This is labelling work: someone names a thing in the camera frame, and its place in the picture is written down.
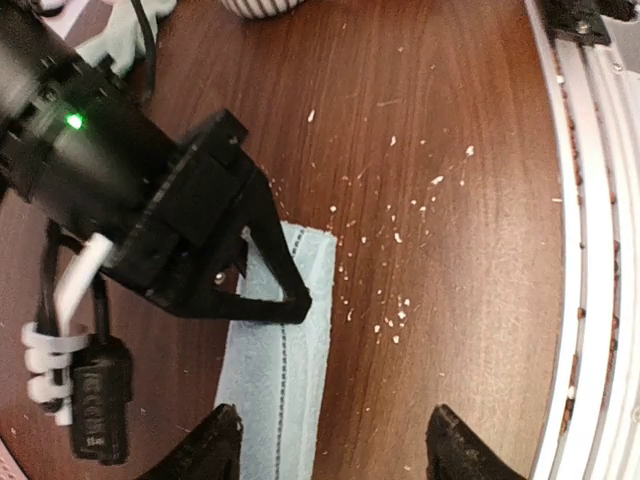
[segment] wooden table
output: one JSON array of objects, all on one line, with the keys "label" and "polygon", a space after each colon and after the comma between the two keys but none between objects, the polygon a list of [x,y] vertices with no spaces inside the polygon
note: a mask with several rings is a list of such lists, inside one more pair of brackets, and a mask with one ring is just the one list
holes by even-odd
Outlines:
[{"label": "wooden table", "polygon": [[[282,217],[339,238],[314,478],[424,478],[440,402],[526,474],[553,370],[562,238],[523,4],[309,0],[249,23],[183,1],[162,28],[149,114],[178,138],[223,106],[249,127]],[[133,478],[212,407],[226,324],[176,320],[112,287],[113,330],[136,360],[132,454],[117,468],[74,461],[25,394],[19,331],[44,224],[15,196],[0,212],[0,435],[35,480]]]}]

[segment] green led light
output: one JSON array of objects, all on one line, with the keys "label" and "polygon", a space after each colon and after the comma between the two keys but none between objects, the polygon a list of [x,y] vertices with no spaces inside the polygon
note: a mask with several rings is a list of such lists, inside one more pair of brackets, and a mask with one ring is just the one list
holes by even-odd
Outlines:
[{"label": "green led light", "polygon": [[82,124],[84,123],[84,118],[82,115],[74,113],[72,115],[67,115],[67,125],[76,130],[80,130],[82,128]]}]

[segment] screw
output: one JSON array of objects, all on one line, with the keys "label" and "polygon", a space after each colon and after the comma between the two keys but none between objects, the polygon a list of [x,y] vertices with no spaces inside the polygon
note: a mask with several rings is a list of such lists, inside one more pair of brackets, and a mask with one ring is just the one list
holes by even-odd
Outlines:
[{"label": "screw", "polygon": [[224,272],[218,272],[216,273],[216,278],[214,282],[216,285],[222,285],[226,279],[227,279],[227,275]]},{"label": "screw", "polygon": [[576,25],[576,31],[580,34],[580,35],[585,35],[587,33],[589,33],[591,31],[591,27],[589,26],[589,24],[587,22],[585,22],[584,20],[580,20],[578,22],[578,24]]}]

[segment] black cylindrical motor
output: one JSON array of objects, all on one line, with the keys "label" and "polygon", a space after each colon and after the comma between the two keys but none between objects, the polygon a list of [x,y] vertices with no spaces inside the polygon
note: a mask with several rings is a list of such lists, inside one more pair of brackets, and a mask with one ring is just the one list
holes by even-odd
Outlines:
[{"label": "black cylindrical motor", "polygon": [[107,77],[30,8],[0,0],[0,173],[80,239],[117,244],[177,148]]}]

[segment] white cable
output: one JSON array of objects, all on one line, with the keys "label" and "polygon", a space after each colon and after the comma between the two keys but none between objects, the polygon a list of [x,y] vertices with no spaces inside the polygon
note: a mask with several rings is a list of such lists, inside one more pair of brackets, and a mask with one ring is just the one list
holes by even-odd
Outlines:
[{"label": "white cable", "polygon": [[94,233],[82,252],[69,263],[62,278],[56,285],[54,300],[58,314],[60,336],[69,336],[69,325],[73,314],[91,286],[102,265],[113,251],[113,242],[107,237]]}]

